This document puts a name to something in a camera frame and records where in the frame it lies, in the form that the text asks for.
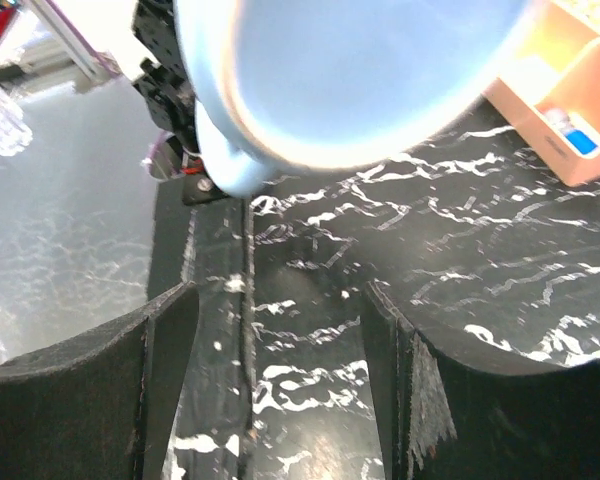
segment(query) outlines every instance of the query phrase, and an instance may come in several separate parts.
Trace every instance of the peach storage box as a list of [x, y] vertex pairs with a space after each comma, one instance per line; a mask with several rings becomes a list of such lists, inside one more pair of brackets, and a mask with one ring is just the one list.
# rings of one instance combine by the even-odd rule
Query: peach storage box
[[[552, 2], [485, 96], [565, 184], [600, 176], [600, 33], [587, 20]], [[582, 155], [550, 125], [556, 107], [597, 148]]]

